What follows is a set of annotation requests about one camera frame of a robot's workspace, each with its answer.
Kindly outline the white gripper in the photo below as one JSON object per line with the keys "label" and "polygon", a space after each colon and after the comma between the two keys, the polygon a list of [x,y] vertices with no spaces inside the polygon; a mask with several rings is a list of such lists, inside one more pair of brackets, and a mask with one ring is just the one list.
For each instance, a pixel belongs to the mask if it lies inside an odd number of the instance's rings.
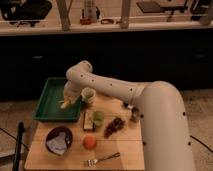
{"label": "white gripper", "polygon": [[67,81],[64,85],[63,90],[64,100],[69,102],[75,102],[79,98],[81,90],[82,88],[79,85],[75,85]]}

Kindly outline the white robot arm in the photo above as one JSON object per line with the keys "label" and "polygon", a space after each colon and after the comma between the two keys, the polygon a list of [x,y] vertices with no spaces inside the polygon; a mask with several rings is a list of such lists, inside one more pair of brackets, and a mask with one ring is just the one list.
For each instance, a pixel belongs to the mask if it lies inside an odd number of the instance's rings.
{"label": "white robot arm", "polygon": [[139,110],[145,171],[196,171],[184,101],[172,84],[129,82],[95,75],[86,60],[70,67],[66,78],[65,99],[90,87]]}

